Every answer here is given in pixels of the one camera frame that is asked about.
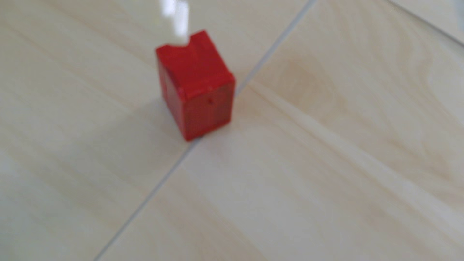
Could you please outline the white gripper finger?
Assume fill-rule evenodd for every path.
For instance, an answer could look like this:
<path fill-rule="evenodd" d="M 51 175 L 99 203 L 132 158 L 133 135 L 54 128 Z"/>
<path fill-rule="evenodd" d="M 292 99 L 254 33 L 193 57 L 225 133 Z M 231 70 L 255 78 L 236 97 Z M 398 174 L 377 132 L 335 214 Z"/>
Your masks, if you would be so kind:
<path fill-rule="evenodd" d="M 190 41 L 189 14 L 190 5 L 187 0 L 162 0 L 161 14 L 166 29 L 166 43 L 174 46 L 185 46 Z"/>

